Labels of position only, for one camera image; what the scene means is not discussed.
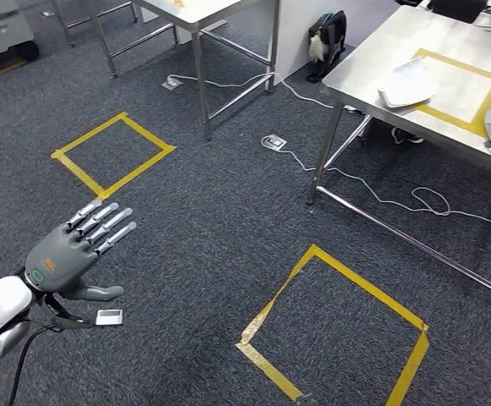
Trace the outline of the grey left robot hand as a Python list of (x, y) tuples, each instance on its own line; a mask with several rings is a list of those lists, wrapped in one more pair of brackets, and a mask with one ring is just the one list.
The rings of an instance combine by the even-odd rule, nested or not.
[(65, 299), (110, 302), (124, 293), (122, 286), (106, 288), (85, 283), (84, 275), (106, 252), (136, 228), (133, 210), (92, 200), (69, 220), (53, 229), (26, 259), (27, 282), (41, 293), (58, 293)]

